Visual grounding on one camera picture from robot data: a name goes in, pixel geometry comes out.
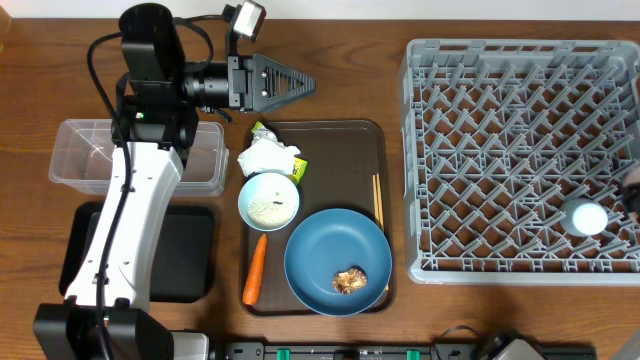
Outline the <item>pink plastic cup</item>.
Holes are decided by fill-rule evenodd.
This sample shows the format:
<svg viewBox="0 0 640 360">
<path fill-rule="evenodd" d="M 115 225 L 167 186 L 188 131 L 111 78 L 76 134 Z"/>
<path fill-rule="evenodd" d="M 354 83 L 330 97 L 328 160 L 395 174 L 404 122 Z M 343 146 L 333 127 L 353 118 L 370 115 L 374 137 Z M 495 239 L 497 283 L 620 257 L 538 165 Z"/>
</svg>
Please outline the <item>pink plastic cup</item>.
<svg viewBox="0 0 640 360">
<path fill-rule="evenodd" d="M 640 183 L 640 167 L 631 170 L 624 178 L 623 186 L 630 187 Z"/>
</svg>

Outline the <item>light blue plastic cup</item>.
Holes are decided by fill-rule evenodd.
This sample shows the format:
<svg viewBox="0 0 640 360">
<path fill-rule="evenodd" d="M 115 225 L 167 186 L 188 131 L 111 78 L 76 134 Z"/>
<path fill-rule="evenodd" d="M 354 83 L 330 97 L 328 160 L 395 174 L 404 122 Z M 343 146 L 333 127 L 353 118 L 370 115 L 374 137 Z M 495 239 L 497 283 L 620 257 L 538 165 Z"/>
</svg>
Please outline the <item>light blue plastic cup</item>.
<svg viewBox="0 0 640 360">
<path fill-rule="evenodd" d="M 560 207 L 560 211 L 565 215 L 560 220 L 562 228 L 573 236 L 597 235 L 604 231 L 608 224 L 608 215 L 604 207 L 588 199 L 568 200 Z"/>
</svg>

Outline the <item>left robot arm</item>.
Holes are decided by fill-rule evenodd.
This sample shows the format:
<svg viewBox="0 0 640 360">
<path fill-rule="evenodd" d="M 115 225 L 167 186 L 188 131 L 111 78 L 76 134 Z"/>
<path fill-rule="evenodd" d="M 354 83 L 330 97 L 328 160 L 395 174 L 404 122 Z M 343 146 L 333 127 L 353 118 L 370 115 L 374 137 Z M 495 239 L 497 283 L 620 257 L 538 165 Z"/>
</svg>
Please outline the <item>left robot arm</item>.
<svg viewBox="0 0 640 360">
<path fill-rule="evenodd" d="M 169 200 L 200 113 L 269 112 L 313 94 L 315 81 L 261 54 L 242 56 L 266 16 L 226 6 L 224 61 L 189 62 L 177 30 L 199 30 L 157 3 L 127 9 L 116 38 L 127 72 L 105 100 L 114 143 L 108 193 L 90 248 L 60 304 L 41 304 L 33 331 L 49 359 L 211 359 L 201 332 L 171 331 L 149 312 L 152 265 Z"/>
</svg>

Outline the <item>white paper napkin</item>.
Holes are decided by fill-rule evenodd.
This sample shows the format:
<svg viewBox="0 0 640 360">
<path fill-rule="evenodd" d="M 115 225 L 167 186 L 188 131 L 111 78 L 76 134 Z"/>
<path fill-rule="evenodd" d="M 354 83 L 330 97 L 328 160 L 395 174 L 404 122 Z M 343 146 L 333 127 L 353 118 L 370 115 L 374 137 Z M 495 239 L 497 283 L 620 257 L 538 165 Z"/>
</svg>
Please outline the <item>white paper napkin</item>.
<svg viewBox="0 0 640 360">
<path fill-rule="evenodd" d="M 238 156 L 238 163 L 245 177 L 264 172 L 292 175 L 295 157 L 300 153 L 296 146 L 259 138 Z"/>
</svg>

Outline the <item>orange carrot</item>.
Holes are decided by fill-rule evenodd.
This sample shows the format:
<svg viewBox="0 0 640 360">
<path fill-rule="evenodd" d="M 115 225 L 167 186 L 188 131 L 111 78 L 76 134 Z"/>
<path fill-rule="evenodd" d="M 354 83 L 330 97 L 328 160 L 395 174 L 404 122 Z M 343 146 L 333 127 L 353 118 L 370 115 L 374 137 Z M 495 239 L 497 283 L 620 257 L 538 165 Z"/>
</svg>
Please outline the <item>orange carrot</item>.
<svg viewBox="0 0 640 360">
<path fill-rule="evenodd" d="M 258 239 L 245 282 L 242 294 L 242 302 L 245 305 L 253 306 L 259 299 L 266 261 L 267 245 L 268 237 L 266 233 L 263 233 Z"/>
</svg>

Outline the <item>green yellow foil wrapper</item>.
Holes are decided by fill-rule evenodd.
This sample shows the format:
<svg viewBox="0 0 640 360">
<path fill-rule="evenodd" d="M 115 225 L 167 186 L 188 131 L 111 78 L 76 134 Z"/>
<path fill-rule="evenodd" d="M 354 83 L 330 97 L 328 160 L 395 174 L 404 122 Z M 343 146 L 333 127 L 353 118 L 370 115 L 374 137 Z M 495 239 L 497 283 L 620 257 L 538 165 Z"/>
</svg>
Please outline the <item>green yellow foil wrapper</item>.
<svg viewBox="0 0 640 360">
<path fill-rule="evenodd" d="M 260 121 L 257 121 L 255 123 L 255 125 L 253 126 L 253 128 L 251 129 L 251 132 L 253 134 L 253 139 L 251 142 L 251 145 L 254 141 L 258 140 L 259 138 L 266 138 L 269 140 L 272 140 L 274 142 L 279 142 L 280 144 L 286 146 L 284 143 L 280 142 L 277 138 L 277 136 L 275 135 L 275 133 L 268 129 L 264 124 L 262 124 Z M 301 181 L 302 177 L 305 174 L 306 171 L 306 167 L 308 162 L 302 158 L 299 157 L 299 155 L 297 155 L 295 157 L 295 162 L 294 162 L 294 168 L 293 168 L 293 174 L 292 175 L 285 175 L 287 176 L 295 185 L 298 185 L 299 182 Z"/>
</svg>

